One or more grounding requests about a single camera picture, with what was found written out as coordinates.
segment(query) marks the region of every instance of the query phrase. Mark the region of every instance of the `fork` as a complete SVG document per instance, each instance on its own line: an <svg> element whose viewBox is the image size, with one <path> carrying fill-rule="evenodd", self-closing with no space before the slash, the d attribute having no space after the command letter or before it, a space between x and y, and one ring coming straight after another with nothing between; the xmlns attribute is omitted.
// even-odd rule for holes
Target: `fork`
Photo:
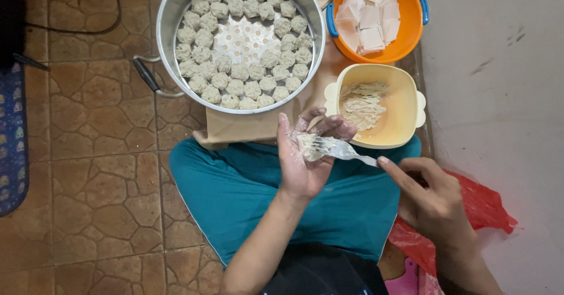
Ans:
<svg viewBox="0 0 564 295"><path fill-rule="evenodd" d="M378 163L374 158L359 155L349 143L342 140L337 140L332 137L324 138L316 136L313 141L313 147L321 154L333 156L346 161L356 158L367 165L378 167Z"/></svg>

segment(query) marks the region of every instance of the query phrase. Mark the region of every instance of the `right hand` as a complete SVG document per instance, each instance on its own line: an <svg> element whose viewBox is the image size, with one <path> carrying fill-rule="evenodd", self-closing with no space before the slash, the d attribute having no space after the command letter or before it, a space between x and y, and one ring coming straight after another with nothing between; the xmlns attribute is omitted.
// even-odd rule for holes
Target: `right hand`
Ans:
<svg viewBox="0 0 564 295"><path fill-rule="evenodd" d="M406 158L397 166L385 157L379 166L398 184L398 215L415 231L440 249L473 249L477 235L464 212L460 184L429 158ZM420 172L429 188L423 188L405 172Z"/></svg>

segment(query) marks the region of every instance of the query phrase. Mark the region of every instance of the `blue bowl handle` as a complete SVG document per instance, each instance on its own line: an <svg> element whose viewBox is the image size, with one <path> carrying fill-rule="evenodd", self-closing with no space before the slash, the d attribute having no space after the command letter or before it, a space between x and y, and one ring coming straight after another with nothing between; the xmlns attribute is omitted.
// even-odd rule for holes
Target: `blue bowl handle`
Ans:
<svg viewBox="0 0 564 295"><path fill-rule="evenodd" d="M427 0L419 0L419 2L421 2L421 10L423 11L423 20L421 23L427 25L427 23L429 23L429 4L427 4Z"/></svg>
<svg viewBox="0 0 564 295"><path fill-rule="evenodd" d="M337 27L335 26L335 18L333 17L333 10L335 8L335 4L331 3L325 9L325 19L327 20L327 28L329 30L329 35L332 38L339 37L339 32L337 31Z"/></svg>

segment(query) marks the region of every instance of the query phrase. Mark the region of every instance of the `black shirt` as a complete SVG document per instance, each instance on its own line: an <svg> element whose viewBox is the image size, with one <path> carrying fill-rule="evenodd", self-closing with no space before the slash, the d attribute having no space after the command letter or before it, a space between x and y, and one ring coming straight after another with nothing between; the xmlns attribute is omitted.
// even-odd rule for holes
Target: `black shirt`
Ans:
<svg viewBox="0 0 564 295"><path fill-rule="evenodd" d="M289 245L261 295L388 295L373 261L322 243Z"/></svg>

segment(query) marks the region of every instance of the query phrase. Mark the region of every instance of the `brown tile floor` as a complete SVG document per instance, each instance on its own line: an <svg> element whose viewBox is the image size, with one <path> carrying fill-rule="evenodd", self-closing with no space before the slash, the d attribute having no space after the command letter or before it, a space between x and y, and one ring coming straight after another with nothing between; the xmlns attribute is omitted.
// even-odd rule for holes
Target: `brown tile floor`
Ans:
<svg viewBox="0 0 564 295"><path fill-rule="evenodd" d="M99 30L117 14L115 0L27 1L28 20L53 27ZM122 0L122 24L102 36L28 30L27 55L51 71L26 69L31 184L0 218L0 295L218 289L221 265L168 167L169 150L206 126L205 109L155 98L130 62L155 52L160 1Z"/></svg>

